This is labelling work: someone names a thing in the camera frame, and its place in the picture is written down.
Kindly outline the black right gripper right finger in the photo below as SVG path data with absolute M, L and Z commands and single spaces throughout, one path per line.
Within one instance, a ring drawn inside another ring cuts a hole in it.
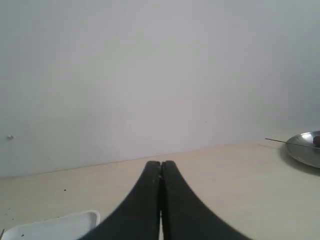
M 162 230 L 165 240 L 245 240 L 193 192 L 174 161 L 161 164 Z

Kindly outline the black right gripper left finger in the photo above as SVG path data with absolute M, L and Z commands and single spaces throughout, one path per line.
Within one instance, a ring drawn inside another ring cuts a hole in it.
M 157 240 L 160 228 L 161 164 L 148 161 L 123 202 L 85 240 Z

